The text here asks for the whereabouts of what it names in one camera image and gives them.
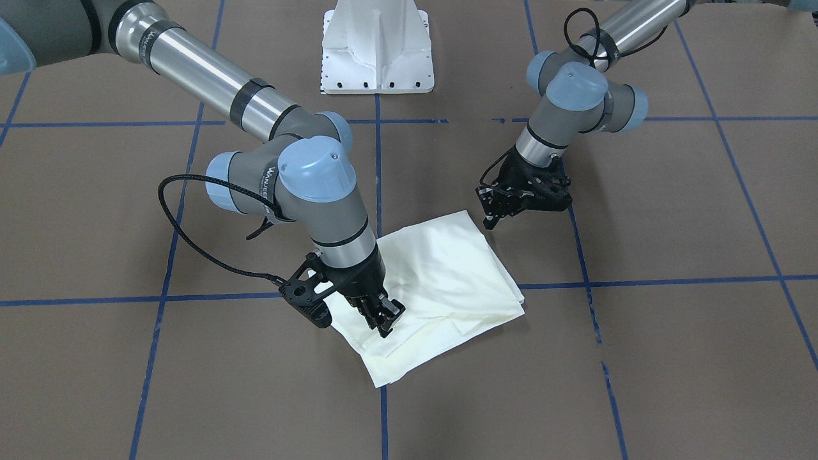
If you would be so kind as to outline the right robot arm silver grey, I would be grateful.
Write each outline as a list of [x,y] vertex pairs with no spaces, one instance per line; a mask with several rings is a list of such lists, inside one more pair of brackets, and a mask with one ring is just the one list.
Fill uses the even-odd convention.
[[298,222],[313,249],[287,279],[212,262],[269,280],[319,328],[330,326],[325,299],[337,293],[368,328],[388,337],[406,308],[385,287],[385,265],[348,157],[353,137],[344,117],[304,110],[196,38],[156,2],[2,2],[4,75],[96,54],[143,65],[195,97],[204,114],[257,140],[252,151],[214,155],[204,174],[176,174],[158,184],[158,201],[181,240],[198,250],[167,206],[166,187],[174,181],[201,181],[217,207],[261,216],[258,233]]

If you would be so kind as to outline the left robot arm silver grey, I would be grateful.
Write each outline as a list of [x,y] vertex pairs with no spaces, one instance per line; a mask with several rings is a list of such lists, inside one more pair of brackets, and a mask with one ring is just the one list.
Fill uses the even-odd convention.
[[576,135],[636,129],[649,110],[640,88],[612,82],[605,71],[654,43],[692,8],[692,1],[632,1],[595,20],[562,52],[545,50],[532,58],[527,81],[541,102],[497,159],[497,177],[476,187],[485,228],[526,210],[564,211],[572,204],[562,157]]

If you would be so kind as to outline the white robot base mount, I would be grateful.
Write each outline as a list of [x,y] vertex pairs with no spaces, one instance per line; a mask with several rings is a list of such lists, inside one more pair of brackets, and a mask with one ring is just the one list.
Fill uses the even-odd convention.
[[322,26],[323,94],[417,94],[435,87],[429,17],[414,1],[339,1]]

